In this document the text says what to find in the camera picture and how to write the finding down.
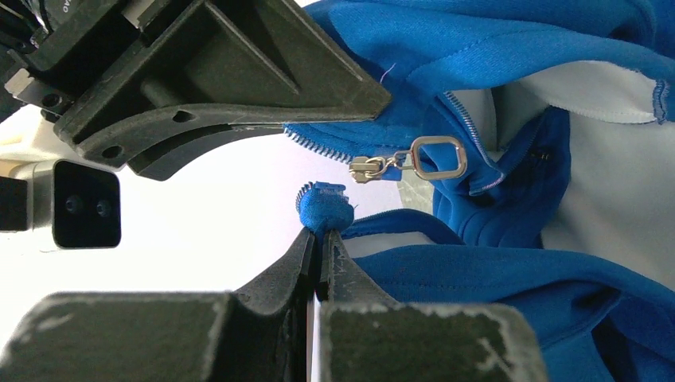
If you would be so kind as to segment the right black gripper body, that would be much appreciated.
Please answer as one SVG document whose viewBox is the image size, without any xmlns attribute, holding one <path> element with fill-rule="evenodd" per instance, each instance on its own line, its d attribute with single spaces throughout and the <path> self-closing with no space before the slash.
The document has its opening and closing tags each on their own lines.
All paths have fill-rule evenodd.
<svg viewBox="0 0 675 382">
<path fill-rule="evenodd" d="M 1 90 L 1 118 L 33 103 L 87 122 L 118 122 L 154 112 L 137 85 L 135 54 L 150 47 L 174 20 L 172 1 L 3 1 L 1 83 L 19 68 L 55 95 L 19 99 Z"/>
</svg>

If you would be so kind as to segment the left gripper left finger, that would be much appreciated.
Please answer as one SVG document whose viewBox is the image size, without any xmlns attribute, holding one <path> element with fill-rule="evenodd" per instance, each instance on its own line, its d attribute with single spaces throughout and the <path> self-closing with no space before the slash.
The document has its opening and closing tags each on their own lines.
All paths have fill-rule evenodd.
<svg viewBox="0 0 675 382">
<path fill-rule="evenodd" d="M 59 293 L 1 354 L 4 381 L 305 381 L 313 233 L 238 290 Z"/>
</svg>

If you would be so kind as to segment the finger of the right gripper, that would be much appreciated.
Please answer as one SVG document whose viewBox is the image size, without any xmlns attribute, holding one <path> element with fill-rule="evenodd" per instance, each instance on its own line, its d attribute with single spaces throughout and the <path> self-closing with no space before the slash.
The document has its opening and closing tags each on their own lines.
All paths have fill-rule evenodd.
<svg viewBox="0 0 675 382">
<path fill-rule="evenodd" d="M 283 128 L 279 124 L 203 127 L 153 145 L 132 158 L 127 166 L 140 177 L 166 181 L 211 150 L 239 140 L 282 132 Z"/>
<path fill-rule="evenodd" d="M 389 93 L 292 1 L 192 1 L 135 54 L 154 112 L 118 122 L 62 116 L 57 136 L 82 158 L 119 168 L 144 150 L 214 125 L 375 119 Z"/>
</svg>

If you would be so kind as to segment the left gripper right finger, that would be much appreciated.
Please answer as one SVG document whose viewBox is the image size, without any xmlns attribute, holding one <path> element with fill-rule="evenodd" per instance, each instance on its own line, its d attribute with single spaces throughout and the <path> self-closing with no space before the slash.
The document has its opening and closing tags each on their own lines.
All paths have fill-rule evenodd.
<svg viewBox="0 0 675 382">
<path fill-rule="evenodd" d="M 318 323 L 322 381 L 546 381 L 536 335 L 502 304 L 402 303 L 325 236 Z"/>
</svg>

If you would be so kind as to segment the blue zip jacket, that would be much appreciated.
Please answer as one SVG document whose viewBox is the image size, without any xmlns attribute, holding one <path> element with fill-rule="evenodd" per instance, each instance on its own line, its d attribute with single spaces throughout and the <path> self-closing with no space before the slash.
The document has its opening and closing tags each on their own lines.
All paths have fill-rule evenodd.
<svg viewBox="0 0 675 382">
<path fill-rule="evenodd" d="M 523 313 L 552 381 L 674 378 L 674 4 L 319 1 L 306 12 L 392 95 L 375 120 L 286 127 L 398 181 L 418 142 L 431 213 L 355 220 L 298 195 L 400 302 Z"/>
</svg>

